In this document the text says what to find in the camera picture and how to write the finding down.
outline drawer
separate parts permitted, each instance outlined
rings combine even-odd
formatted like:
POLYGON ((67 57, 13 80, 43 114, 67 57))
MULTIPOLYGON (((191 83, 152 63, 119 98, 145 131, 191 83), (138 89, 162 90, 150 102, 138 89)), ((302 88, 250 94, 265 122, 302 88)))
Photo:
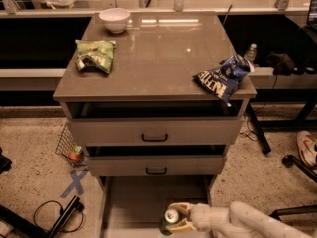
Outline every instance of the drawer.
POLYGON ((64 109, 72 118, 159 118, 159 117, 237 117, 243 100, 232 99, 228 108, 218 99, 177 101, 68 102, 64 109))
POLYGON ((158 120, 71 120, 81 146, 221 145, 235 143, 243 118, 158 120))
POLYGON ((224 146, 110 147, 86 157, 94 176, 219 174, 224 146))

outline plastic bottle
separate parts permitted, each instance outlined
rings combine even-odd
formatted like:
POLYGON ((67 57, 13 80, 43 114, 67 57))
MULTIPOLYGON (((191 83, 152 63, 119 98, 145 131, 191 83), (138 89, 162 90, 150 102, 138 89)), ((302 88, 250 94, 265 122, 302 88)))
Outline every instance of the plastic bottle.
POLYGON ((253 64, 255 57, 257 55, 257 45, 256 44, 250 44, 248 49, 245 52, 245 59, 249 61, 249 63, 253 64))

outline speckled floor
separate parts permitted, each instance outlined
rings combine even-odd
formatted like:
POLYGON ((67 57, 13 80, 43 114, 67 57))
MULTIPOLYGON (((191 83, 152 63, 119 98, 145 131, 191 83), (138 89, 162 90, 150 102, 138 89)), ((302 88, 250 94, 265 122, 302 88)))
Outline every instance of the speckled floor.
MULTIPOLYGON (((296 108, 287 107, 285 113, 282 106, 266 107, 258 115, 268 119, 272 118, 272 110, 276 111, 274 116, 283 110, 284 118, 292 117, 296 108)), ((78 195, 85 206, 82 228, 56 237, 94 238, 102 189, 84 167, 74 168, 56 153, 65 123, 62 110, 56 107, 0 108, 0 147, 13 162, 9 172, 0 175, 0 204, 33 223, 33 214, 42 203, 56 200, 66 207, 78 195), (71 187, 71 173, 80 177, 80 194, 71 187)), ((298 167, 287 168, 281 162, 287 154, 298 156, 297 132, 265 131, 272 151, 264 155, 255 135, 250 134, 252 139, 245 136, 249 129, 252 125, 246 118, 236 144, 229 150, 224 170, 210 191, 213 206, 226 207, 238 200, 271 214, 278 208, 317 204, 317 184, 298 167)), ((317 138, 317 128, 311 132, 317 138)), ((36 220, 42 228, 50 229, 58 217, 59 207, 49 203, 39 210, 36 220)), ((80 220, 80 214, 74 215, 66 229, 75 229, 80 220)), ((283 221, 312 235, 317 213, 283 217, 283 221)), ((25 236, 13 230, 7 237, 25 236)))

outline countertop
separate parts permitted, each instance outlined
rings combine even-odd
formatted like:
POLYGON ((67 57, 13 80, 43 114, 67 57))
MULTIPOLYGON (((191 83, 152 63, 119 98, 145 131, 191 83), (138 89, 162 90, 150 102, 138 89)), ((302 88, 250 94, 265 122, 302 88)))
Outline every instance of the countertop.
MULTIPOLYGON (((214 12, 136 12, 121 34, 108 32, 95 14, 83 40, 116 41, 111 72, 79 72, 75 53, 57 101, 215 99, 193 76, 235 53, 214 12)), ((255 94, 246 76, 232 99, 255 94)))

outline tape mark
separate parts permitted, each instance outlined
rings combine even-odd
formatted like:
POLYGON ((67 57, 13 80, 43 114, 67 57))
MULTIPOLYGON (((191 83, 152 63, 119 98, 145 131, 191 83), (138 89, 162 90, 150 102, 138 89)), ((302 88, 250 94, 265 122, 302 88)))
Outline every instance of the tape mark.
POLYGON ((72 184, 67 188, 67 190, 61 195, 61 198, 67 198, 73 189, 76 188, 78 195, 83 195, 83 188, 80 181, 88 173, 89 169, 85 168, 79 175, 76 170, 70 172, 72 177, 72 184))

